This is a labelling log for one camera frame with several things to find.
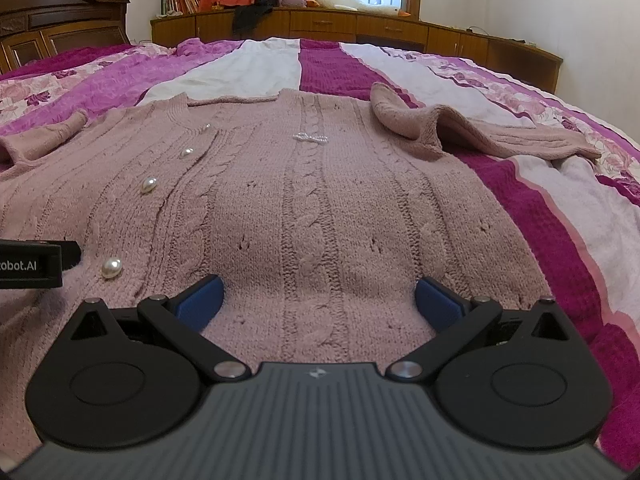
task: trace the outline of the metal screw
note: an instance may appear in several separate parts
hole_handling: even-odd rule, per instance
[[[238,361],[222,361],[214,366],[213,371],[220,377],[235,379],[246,371],[246,366]]]
[[[422,367],[413,361],[398,361],[393,363],[391,373],[402,379],[413,379],[422,373]]]

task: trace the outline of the bed sheet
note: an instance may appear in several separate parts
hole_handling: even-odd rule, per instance
[[[189,40],[173,51],[139,46],[79,68],[0,82],[0,136],[58,122],[84,108],[275,95],[283,88],[368,100],[386,82],[411,107],[446,104],[504,125],[543,123],[582,132],[603,156],[549,164],[456,152],[522,232],[551,290],[590,345],[614,391],[599,439],[625,468],[640,463],[640,147],[555,96],[469,60],[371,45],[309,40]]]

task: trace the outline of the knit sweater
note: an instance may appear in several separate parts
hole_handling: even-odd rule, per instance
[[[422,275],[508,308],[548,294],[513,221],[440,140],[502,156],[597,153],[565,130],[547,132],[561,137],[551,142],[545,130],[522,141],[513,130],[507,142],[454,110],[409,110],[395,97],[385,86],[371,104],[293,90],[260,101],[182,94],[3,137],[0,159],[14,166],[0,173],[0,237],[76,240],[82,261],[63,288],[2,292],[0,447],[21,457],[38,443],[26,383],[90,296],[131,307],[216,273],[225,303],[204,335],[254,369],[384,369],[433,336],[414,305]],[[143,194],[147,177],[158,186]],[[106,280],[114,256],[124,268]]]

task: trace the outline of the headboard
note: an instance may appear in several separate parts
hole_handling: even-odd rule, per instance
[[[129,43],[129,0],[0,0],[0,73],[82,46]]]

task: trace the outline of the stuffed animal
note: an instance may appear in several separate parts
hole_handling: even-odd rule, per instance
[[[370,14],[382,14],[383,16],[410,16],[408,12],[404,12],[400,7],[392,5],[371,5],[361,0],[315,0],[321,7],[337,10],[359,10],[360,12],[368,12]]]

